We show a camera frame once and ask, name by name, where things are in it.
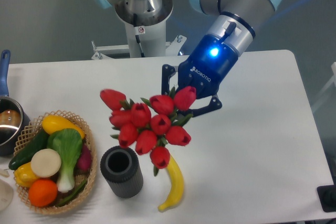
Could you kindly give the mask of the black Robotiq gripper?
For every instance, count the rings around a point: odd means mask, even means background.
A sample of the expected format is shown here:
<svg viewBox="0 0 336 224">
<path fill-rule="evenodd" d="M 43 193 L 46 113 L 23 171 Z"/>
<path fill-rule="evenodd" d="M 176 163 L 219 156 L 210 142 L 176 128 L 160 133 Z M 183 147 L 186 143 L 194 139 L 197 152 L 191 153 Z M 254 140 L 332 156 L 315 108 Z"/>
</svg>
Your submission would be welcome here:
<svg viewBox="0 0 336 224">
<path fill-rule="evenodd" d="M 178 115 L 192 117 L 204 115 L 222 108 L 217 92 L 220 83 L 238 60 L 238 54 L 213 35 L 205 35 L 188 58 L 179 64 L 162 66 L 161 94 L 169 95 L 170 79 L 178 73 L 178 89 L 196 88 L 196 98 L 212 95 L 207 106 L 178 111 Z"/>
</svg>

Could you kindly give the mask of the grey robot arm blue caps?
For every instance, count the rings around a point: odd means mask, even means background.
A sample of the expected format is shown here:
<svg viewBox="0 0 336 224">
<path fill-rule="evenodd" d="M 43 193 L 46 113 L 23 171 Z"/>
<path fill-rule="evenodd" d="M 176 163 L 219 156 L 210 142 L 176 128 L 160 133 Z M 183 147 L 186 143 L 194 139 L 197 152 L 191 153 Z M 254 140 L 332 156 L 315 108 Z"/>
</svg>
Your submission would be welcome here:
<svg viewBox="0 0 336 224">
<path fill-rule="evenodd" d="M 172 0 L 95 0 L 102 8 L 113 6 L 124 23 L 132 58 L 172 55 L 176 44 L 166 44 L 166 21 L 173 10 Z M 162 67 L 163 94 L 170 94 L 170 78 L 177 76 L 179 89 L 192 86 L 196 98 L 210 97 L 199 109 L 178 111 L 178 118 L 199 116 L 221 108 L 217 92 L 255 38 L 256 31 L 277 10 L 282 0 L 189 0 L 198 12 L 216 17 L 191 55 L 178 66 Z"/>
</svg>

